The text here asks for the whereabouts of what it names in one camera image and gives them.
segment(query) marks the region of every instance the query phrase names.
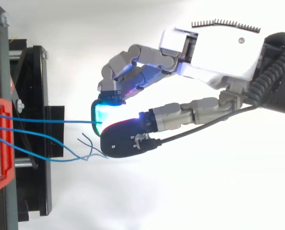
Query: red clamp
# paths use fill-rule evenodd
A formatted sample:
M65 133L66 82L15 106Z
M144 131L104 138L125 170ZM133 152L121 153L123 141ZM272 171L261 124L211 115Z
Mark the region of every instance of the red clamp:
M0 115L12 117L12 103L0 98ZM12 120L0 118L0 127L12 128ZM0 130L0 138L13 144L13 132ZM15 176L13 148L0 142L0 189Z

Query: coiled black cable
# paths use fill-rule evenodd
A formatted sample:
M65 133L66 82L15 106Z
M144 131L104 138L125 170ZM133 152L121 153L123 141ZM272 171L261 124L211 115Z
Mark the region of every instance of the coiled black cable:
M265 43L273 46L281 46L284 51L282 55L268 67L253 83L248 92L245 93L244 102L259 107L263 104L266 94L272 89L275 82L280 80L285 73L285 33L276 33L265 38Z
M267 96L266 94L270 92L273 85L278 80L280 80L285 73L285 33L282 32L270 35L267 38L265 38L265 43L273 46L283 47L284 51L281 54L281 56L270 67L268 67L259 77L257 77L253 81L253 83L250 85L248 89L248 92L245 93L246 97L244 98L244 102L247 104L252 104L253 106L233 111L202 126L163 139L160 141L160 144L164 144L176 140L178 138L185 137L189 134L201 131L221 121L227 120L232 116L254 110L259 106L261 106L263 104L264 97Z

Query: comb-like teeth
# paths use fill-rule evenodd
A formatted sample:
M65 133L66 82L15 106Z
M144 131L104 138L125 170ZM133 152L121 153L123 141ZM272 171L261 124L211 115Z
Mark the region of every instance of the comb-like teeth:
M247 30L255 33L259 33L261 28L249 26L246 24L240 24L235 21L228 21L228 20L222 20L222 19L214 19L214 20L208 20L208 21L198 21L198 22L192 22L191 27L203 27L203 26L210 26L210 25L226 25L226 26L232 26L236 27L238 29Z

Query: bolt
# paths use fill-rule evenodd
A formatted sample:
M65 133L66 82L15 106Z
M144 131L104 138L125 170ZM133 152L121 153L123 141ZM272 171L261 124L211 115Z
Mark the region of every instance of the bolt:
M44 52L42 53L42 58L43 58L44 60L48 60L48 52L47 52L47 51L44 51Z
M241 38L238 40L238 42L239 42L240 44L243 44L243 43L245 42L245 39L244 39L243 37L241 37Z
M19 99L17 101L17 111L18 113L22 113L22 110L25 108L25 105L22 103L22 101Z
M7 23L7 13L2 13L0 15L0 24L4 27L7 27L8 26L8 23Z

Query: blue light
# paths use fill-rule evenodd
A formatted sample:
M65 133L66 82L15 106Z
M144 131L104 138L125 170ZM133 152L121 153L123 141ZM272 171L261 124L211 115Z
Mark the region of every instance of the blue light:
M126 105L109 106L98 104L95 107L95 120L102 122L102 124L96 124L99 134L114 123L132 118L139 118L138 112L131 110Z

